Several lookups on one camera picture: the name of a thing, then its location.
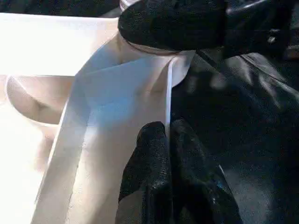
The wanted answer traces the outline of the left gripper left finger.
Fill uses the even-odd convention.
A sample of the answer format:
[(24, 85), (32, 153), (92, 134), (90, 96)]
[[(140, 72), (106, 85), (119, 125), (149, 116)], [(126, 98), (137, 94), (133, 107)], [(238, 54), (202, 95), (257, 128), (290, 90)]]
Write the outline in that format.
[(170, 152), (162, 122), (140, 129), (121, 181), (115, 223), (171, 224)]

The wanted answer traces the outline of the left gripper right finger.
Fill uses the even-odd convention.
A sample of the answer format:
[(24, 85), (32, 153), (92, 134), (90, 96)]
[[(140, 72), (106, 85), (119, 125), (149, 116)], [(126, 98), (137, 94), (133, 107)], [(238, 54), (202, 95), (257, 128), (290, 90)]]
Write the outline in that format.
[(172, 122), (170, 159), (173, 206), (182, 224), (241, 224), (223, 170), (183, 119)]

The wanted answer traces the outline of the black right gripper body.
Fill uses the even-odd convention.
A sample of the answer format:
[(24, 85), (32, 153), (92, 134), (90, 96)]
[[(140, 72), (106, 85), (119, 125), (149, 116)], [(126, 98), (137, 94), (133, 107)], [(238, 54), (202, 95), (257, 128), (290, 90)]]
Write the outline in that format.
[(293, 0), (227, 0), (223, 56), (282, 57), (290, 41)]

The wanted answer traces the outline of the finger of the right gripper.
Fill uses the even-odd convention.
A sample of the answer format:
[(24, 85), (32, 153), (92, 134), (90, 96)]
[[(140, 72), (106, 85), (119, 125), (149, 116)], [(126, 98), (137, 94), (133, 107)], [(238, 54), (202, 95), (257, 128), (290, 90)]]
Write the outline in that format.
[(139, 0), (119, 17), (118, 30), (132, 44), (173, 51), (221, 46), (223, 0)]

